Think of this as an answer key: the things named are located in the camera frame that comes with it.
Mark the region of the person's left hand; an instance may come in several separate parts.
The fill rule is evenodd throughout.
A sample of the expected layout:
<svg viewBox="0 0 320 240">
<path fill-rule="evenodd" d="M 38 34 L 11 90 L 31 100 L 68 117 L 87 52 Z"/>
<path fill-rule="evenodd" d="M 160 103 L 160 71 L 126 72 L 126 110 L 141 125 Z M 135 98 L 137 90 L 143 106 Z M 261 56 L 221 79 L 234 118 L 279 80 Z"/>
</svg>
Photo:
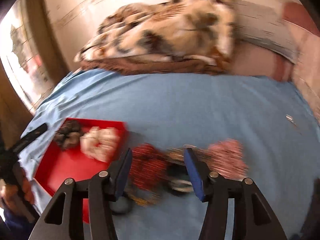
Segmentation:
<svg viewBox="0 0 320 240">
<path fill-rule="evenodd" d="M 31 205 L 35 204 L 35 198 L 31 190 L 31 184 L 26 177 L 24 168 L 21 168 L 23 175 L 22 191 L 24 192 L 24 198 Z M 14 196 L 17 195 L 18 187 L 16 185 L 4 184 L 1 189 L 1 208 L 3 210 L 9 210 L 14 215 L 23 216 L 21 209 L 16 205 Z"/>
</svg>

